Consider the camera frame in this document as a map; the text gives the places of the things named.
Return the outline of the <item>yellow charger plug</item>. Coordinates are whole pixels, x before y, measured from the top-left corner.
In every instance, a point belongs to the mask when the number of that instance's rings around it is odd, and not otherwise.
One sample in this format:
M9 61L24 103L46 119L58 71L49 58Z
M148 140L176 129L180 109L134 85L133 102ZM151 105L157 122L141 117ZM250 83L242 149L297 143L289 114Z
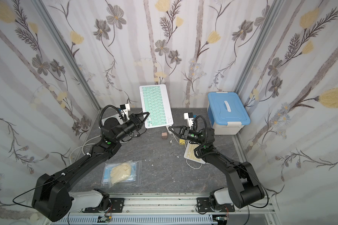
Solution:
M179 144L180 144L180 145L185 145L185 143L186 143L186 141L185 141L184 139L180 139L180 140L179 140Z

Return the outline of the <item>yellow wireless keyboard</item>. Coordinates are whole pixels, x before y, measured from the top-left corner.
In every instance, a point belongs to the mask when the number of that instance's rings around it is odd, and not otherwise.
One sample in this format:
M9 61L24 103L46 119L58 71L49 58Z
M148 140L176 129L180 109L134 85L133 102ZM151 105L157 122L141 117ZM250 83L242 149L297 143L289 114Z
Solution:
M204 160L197 158L194 154L194 150L197 147L199 147L198 144L188 143L188 145L186 146L185 153L184 153L184 158L191 160L191 161L194 161L194 162L197 162L197 163L205 164L206 162Z

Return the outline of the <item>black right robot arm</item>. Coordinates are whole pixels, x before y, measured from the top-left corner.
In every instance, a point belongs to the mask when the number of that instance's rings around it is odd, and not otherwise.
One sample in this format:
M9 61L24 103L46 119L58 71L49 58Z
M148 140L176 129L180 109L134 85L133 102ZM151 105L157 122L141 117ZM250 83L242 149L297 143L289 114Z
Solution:
M186 126L169 126L169 130L178 138L197 144L193 150L195 157L213 165L225 175L229 197L236 207L243 208L265 197L263 185L250 163L235 161L217 151L213 128L195 131Z

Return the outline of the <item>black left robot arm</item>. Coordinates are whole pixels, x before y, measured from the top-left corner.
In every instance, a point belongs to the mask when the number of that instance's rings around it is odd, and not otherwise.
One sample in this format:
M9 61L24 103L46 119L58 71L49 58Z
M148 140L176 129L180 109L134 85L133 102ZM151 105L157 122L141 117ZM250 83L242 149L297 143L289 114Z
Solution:
M120 141L134 131L139 131L149 114L131 113L128 121L123 124L116 118L101 122L101 139L85 156L53 175L44 174L38 178L32 207L52 222L73 211L73 205L79 198L70 196L72 188L95 167L111 159L122 146Z

